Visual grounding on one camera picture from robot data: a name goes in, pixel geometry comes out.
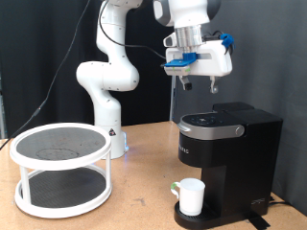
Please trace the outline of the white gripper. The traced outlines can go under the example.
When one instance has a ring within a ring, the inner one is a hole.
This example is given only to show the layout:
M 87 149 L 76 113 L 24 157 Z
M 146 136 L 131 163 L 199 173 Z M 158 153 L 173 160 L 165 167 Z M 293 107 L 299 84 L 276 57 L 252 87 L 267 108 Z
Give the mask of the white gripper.
M 200 34 L 172 33 L 163 40 L 166 47 L 164 70 L 168 75 L 179 76 L 185 91 L 192 89 L 186 76 L 210 76 L 210 92 L 218 93 L 216 77 L 232 71 L 230 34 L 215 34 L 202 37 Z

